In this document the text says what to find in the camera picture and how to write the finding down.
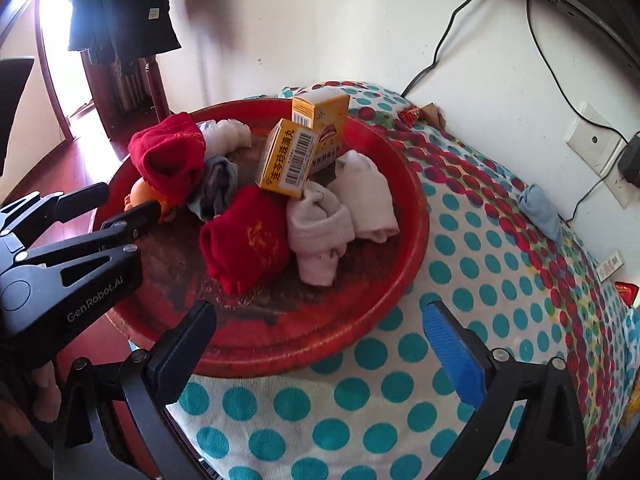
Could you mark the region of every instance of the power adapter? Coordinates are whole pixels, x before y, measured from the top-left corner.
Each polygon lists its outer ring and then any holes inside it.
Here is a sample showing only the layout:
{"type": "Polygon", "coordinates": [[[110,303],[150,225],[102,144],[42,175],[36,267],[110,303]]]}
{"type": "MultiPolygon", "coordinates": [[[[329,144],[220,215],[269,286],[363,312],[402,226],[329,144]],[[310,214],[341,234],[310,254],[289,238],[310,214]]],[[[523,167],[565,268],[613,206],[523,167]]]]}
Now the power adapter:
{"type": "Polygon", "coordinates": [[[628,183],[640,187],[640,132],[637,132],[625,146],[618,162],[618,169],[628,183]]]}

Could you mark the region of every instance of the wall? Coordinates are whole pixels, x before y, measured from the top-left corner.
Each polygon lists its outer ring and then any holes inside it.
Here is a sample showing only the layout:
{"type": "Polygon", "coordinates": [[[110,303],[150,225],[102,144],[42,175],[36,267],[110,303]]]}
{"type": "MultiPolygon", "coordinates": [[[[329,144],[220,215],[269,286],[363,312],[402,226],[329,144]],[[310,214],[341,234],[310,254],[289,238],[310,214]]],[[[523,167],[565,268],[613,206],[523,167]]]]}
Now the wall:
{"type": "Polygon", "coordinates": [[[34,10],[32,2],[0,48],[0,59],[22,56],[36,59],[11,130],[4,175],[0,177],[0,201],[64,138],[40,70],[34,10]]]}
{"type": "MultiPolygon", "coordinates": [[[[285,85],[352,78],[402,91],[431,63],[450,14],[464,0],[171,0],[183,48],[159,56],[173,110],[274,93],[285,85]]],[[[640,129],[640,85],[588,33],[542,1],[534,27],[568,96],[590,102],[627,138],[640,129]]],[[[540,184],[565,218],[597,181],[566,145],[575,120],[531,40],[525,0],[476,0],[444,44],[437,70],[410,95],[436,102],[447,129],[540,184]]],[[[622,210],[608,189],[579,209],[574,227],[615,275],[640,284],[640,205],[622,210]]]]}

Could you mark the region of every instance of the orange toy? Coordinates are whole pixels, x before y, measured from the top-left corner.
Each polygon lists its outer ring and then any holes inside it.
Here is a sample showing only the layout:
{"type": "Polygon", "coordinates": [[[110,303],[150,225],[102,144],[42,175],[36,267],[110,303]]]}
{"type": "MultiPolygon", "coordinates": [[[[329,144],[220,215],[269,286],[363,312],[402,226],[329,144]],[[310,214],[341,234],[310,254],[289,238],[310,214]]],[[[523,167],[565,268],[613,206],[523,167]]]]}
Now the orange toy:
{"type": "Polygon", "coordinates": [[[136,180],[135,184],[131,187],[131,192],[124,199],[124,211],[134,208],[140,204],[148,202],[149,200],[156,200],[160,203],[161,222],[170,222],[175,218],[177,207],[167,197],[159,194],[153,189],[143,178],[136,180]]]}

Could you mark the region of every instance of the blue gripper pad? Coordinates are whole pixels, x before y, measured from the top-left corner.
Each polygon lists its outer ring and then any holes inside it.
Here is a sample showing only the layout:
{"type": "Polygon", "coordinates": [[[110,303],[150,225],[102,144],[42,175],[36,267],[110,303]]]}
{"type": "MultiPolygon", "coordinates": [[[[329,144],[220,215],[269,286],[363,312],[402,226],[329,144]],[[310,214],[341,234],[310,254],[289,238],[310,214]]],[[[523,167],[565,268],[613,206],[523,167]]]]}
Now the blue gripper pad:
{"type": "Polygon", "coordinates": [[[434,303],[422,311],[422,329],[460,400],[478,410],[486,397],[484,370],[462,336],[434,303]]]}

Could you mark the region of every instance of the black cable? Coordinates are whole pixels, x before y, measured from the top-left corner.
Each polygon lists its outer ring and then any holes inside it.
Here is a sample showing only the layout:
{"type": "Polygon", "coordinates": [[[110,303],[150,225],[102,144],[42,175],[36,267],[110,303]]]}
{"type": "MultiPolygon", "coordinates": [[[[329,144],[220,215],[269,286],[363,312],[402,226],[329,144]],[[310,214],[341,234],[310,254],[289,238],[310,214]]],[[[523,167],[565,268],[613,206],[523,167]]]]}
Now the black cable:
{"type": "Polygon", "coordinates": [[[434,68],[437,67],[437,65],[438,65],[438,53],[440,51],[440,47],[444,43],[444,40],[447,39],[447,36],[449,35],[449,33],[451,31],[451,27],[453,27],[453,21],[456,19],[457,13],[459,13],[460,10],[462,10],[466,6],[468,6],[468,4],[470,4],[472,1],[473,0],[465,0],[464,3],[462,3],[456,10],[453,11],[453,14],[451,15],[451,19],[449,20],[449,25],[447,25],[447,30],[444,31],[444,34],[442,35],[442,38],[440,38],[440,43],[438,43],[438,46],[436,47],[436,51],[433,54],[433,62],[427,68],[422,70],[416,77],[411,79],[411,82],[406,86],[406,88],[404,89],[404,92],[402,92],[402,94],[401,94],[402,97],[404,97],[404,98],[407,97],[409,92],[414,89],[414,87],[420,82],[420,80],[424,76],[426,76],[429,72],[431,72],[431,70],[433,70],[434,68]]]}
{"type": "MultiPolygon", "coordinates": [[[[533,24],[531,23],[531,0],[527,0],[527,23],[529,23],[529,31],[531,32],[531,37],[533,38],[533,42],[536,44],[536,48],[538,49],[538,52],[540,53],[540,57],[542,58],[542,61],[545,62],[545,65],[549,69],[549,72],[551,72],[551,76],[553,77],[554,81],[556,82],[556,86],[558,87],[558,90],[562,94],[562,97],[564,98],[566,103],[569,105],[569,108],[571,108],[571,110],[573,110],[574,113],[578,117],[580,117],[583,121],[585,121],[586,123],[589,123],[592,126],[596,126],[597,128],[602,128],[603,130],[609,130],[610,132],[614,132],[614,133],[618,134],[620,139],[622,139],[622,141],[628,146],[629,141],[626,140],[625,136],[623,134],[621,134],[617,129],[613,128],[612,126],[606,126],[604,124],[595,123],[595,122],[591,121],[590,119],[587,119],[584,115],[582,115],[574,107],[572,102],[569,101],[569,98],[566,96],[566,94],[564,93],[564,90],[562,90],[562,87],[560,86],[560,82],[558,81],[558,78],[556,77],[556,73],[551,68],[551,65],[549,65],[548,60],[546,60],[545,54],[542,52],[542,49],[540,48],[540,44],[538,43],[538,38],[536,38],[536,33],[533,32],[533,24]]],[[[624,148],[622,150],[620,150],[620,152],[618,153],[618,156],[616,157],[616,160],[613,161],[613,165],[609,168],[609,171],[607,171],[607,174],[605,176],[603,176],[599,181],[597,181],[593,186],[591,186],[591,189],[588,190],[587,193],[585,193],[580,200],[578,200],[578,202],[575,204],[574,212],[571,215],[571,218],[569,218],[568,220],[564,220],[563,219],[564,222],[567,225],[569,225],[569,222],[574,221],[575,215],[576,215],[576,213],[578,211],[578,207],[580,206],[580,204],[582,202],[584,202],[587,199],[587,197],[593,192],[593,190],[596,189],[599,184],[603,183],[607,179],[607,177],[611,174],[613,169],[618,164],[618,160],[620,160],[620,156],[622,156],[622,154],[624,152],[625,152],[624,148]]]]}

